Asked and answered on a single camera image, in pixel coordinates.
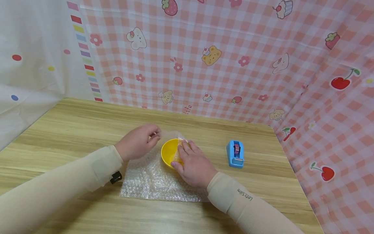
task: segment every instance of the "wooden table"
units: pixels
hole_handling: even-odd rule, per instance
[[[214,165],[273,205],[305,233],[323,233],[294,172],[267,125],[211,119],[67,98],[0,153],[0,194],[154,122],[193,139]],[[243,169],[228,166],[225,146],[240,140]],[[38,233],[241,233],[210,203],[119,197],[108,184],[66,207]]]

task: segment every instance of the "blue dot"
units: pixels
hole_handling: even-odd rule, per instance
[[[18,101],[18,97],[16,95],[12,95],[11,98],[14,100],[14,101]]]

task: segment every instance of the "red dot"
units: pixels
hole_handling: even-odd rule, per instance
[[[15,54],[12,56],[12,59],[14,59],[15,61],[21,61],[22,57],[19,56],[18,54]]]

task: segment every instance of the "beige arm sleeve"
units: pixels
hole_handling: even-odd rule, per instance
[[[35,232],[72,199],[104,186],[122,166],[114,146],[58,167],[0,196],[0,234]]]
[[[303,233],[282,213],[224,173],[213,177],[207,191],[211,203],[228,214],[244,233]]]

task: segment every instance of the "pink checkered backdrop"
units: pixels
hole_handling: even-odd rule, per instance
[[[326,233],[374,233],[374,5],[82,0],[112,103],[269,124]]]

